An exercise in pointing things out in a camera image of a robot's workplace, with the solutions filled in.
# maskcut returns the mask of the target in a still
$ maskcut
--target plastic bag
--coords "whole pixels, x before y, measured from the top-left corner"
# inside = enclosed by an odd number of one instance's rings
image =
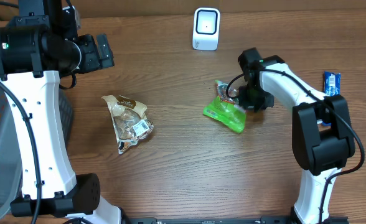
[[[218,96],[204,108],[202,113],[222,122],[236,133],[241,133],[245,128],[246,111],[236,104],[237,99],[227,97],[226,83],[216,80],[216,87]],[[228,94],[235,96],[238,92],[230,88]]]
[[[147,106],[123,96],[103,96],[113,121],[118,152],[122,154],[153,131],[154,125],[144,112]]]

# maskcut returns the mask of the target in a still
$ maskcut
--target blue package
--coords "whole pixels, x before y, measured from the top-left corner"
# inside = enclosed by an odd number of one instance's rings
[[[340,74],[324,72],[324,93],[327,96],[334,96],[340,93]]]

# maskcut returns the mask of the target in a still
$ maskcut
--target wood grain surface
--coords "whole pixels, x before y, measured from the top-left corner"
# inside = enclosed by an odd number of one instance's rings
[[[66,91],[75,110],[68,145],[72,167],[77,174],[96,173],[104,198],[130,217],[288,215],[301,178],[288,111],[276,102],[263,113],[250,113],[244,132],[235,134],[202,110],[216,97],[215,79],[229,82],[241,73],[237,57],[257,47],[264,57],[285,59],[318,90],[325,70],[341,73],[341,94],[366,150],[366,10],[222,14],[215,52],[192,49],[192,19],[82,20],[80,34],[107,34],[115,67],[79,75],[77,87]],[[103,95],[147,104],[155,124],[151,138],[118,155]],[[357,151],[347,168],[358,161]],[[329,211],[366,223],[366,162],[337,179]],[[0,223],[29,220],[8,215]]]

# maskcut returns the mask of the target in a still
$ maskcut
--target gray plastic bin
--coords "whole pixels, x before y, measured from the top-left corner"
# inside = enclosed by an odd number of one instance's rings
[[[73,109],[62,90],[59,91],[60,117],[67,144],[73,121]],[[10,202],[21,189],[22,166],[16,129],[3,91],[0,90],[0,219],[9,212]]]

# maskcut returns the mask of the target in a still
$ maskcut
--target barcode label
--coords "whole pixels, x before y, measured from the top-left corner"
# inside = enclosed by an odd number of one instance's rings
[[[335,87],[335,75],[331,75],[329,77],[329,86],[334,86]]]
[[[135,124],[132,128],[133,128],[134,132],[136,133],[136,136],[140,136],[150,129],[147,126],[146,121],[143,119],[140,120],[139,123]]]

